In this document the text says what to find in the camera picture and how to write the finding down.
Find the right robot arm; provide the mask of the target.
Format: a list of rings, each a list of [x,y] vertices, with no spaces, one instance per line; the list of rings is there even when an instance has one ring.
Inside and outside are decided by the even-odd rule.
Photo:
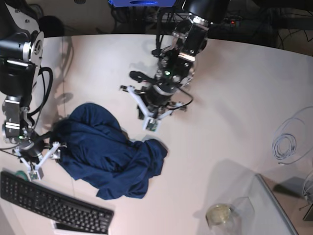
[[[4,140],[11,143],[11,155],[27,163],[39,163],[42,151],[49,147],[45,139],[50,134],[35,131],[39,116],[52,89],[53,72],[42,67],[44,32],[38,17],[24,0],[0,2],[0,91],[6,98],[2,105],[5,120],[2,125]],[[30,110],[32,92],[37,78],[49,74],[49,83],[43,85],[44,96],[40,106]]]

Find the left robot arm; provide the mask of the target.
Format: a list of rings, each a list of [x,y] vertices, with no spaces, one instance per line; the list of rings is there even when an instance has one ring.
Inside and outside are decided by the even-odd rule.
[[[210,27],[222,22],[228,5],[227,0],[184,1],[182,9],[189,16],[177,24],[172,33],[172,44],[167,47],[161,46],[160,34],[161,20],[167,10],[160,12],[157,18],[156,49],[152,51],[152,55],[158,59],[154,77],[139,71],[129,73],[132,80],[148,84],[134,90],[134,94],[143,102],[143,107],[137,107],[140,120],[145,116],[156,119],[166,111],[187,109],[191,102],[174,102],[172,96],[180,91],[193,101],[193,96],[184,91],[183,87],[187,86],[194,76],[196,56],[206,47]]]

